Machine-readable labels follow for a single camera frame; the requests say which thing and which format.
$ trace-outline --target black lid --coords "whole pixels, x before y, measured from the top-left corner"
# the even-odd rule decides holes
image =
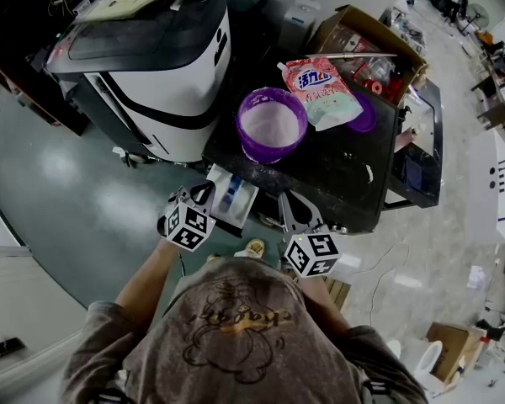
[[[73,25],[47,62],[53,73],[163,71],[195,61],[226,12],[225,0],[159,0],[133,19]]]

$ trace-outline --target pink packaging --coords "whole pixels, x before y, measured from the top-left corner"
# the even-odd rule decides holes
[[[326,57],[279,65],[288,89],[306,109],[309,123],[325,130],[355,119],[363,108]]]

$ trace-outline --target cardboard box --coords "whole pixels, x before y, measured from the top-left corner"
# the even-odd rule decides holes
[[[481,337],[481,332],[471,328],[433,323],[428,329],[428,341],[441,341],[444,347],[432,374],[445,385],[450,384],[462,357],[465,358],[465,372],[471,371],[482,351]]]
[[[339,311],[343,311],[348,302],[348,293],[352,286],[336,279],[329,279],[328,277],[324,277],[324,281],[335,306],[337,306]]]
[[[326,19],[312,37],[307,46],[308,52],[311,54],[342,52],[342,50],[324,49],[323,47],[335,27],[338,24],[342,24],[362,35],[383,52],[397,54],[401,61],[407,63],[406,70],[402,76],[402,88],[392,101],[394,105],[398,106],[407,88],[417,78],[419,72],[426,66],[427,62],[408,43],[395,35],[389,27],[372,18],[367,13],[350,5],[342,6],[335,10],[337,13],[331,18]]]

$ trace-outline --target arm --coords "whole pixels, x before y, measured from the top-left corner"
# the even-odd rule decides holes
[[[161,240],[120,292],[116,303],[96,302],[77,350],[67,363],[61,402],[85,404],[104,391],[123,360],[146,336],[177,248]]]
[[[323,279],[300,279],[306,310],[330,340],[346,332],[350,326],[331,299]]]
[[[126,315],[143,331],[147,331],[152,323],[162,288],[177,252],[178,248],[174,244],[161,239],[151,256],[116,298],[116,304],[121,306]]]
[[[372,380],[386,383],[396,402],[426,403],[423,389],[372,327],[350,327],[322,279],[300,279],[306,309],[346,360]]]

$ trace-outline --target black table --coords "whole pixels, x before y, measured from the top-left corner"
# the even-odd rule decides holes
[[[248,80],[243,88],[234,89],[231,104],[221,116],[203,156],[274,197],[285,189],[295,190],[315,203],[328,224],[345,226],[352,233],[373,231],[384,208],[398,128],[398,110],[383,98],[346,81],[350,89],[364,94],[376,110],[377,122],[371,132],[358,133],[346,125],[316,132],[309,125],[296,151],[270,165],[253,162],[242,151],[235,126],[239,103],[256,88],[286,89],[277,63],[295,58],[270,47],[260,61],[248,61]]]
[[[410,143],[396,152],[389,178],[389,189],[405,199],[385,204],[386,210],[414,205],[429,208],[439,203],[444,157],[441,94],[438,86],[428,79],[419,89],[417,95],[433,109],[433,155],[431,156],[414,143]],[[409,177],[412,173],[418,173],[419,178]]]

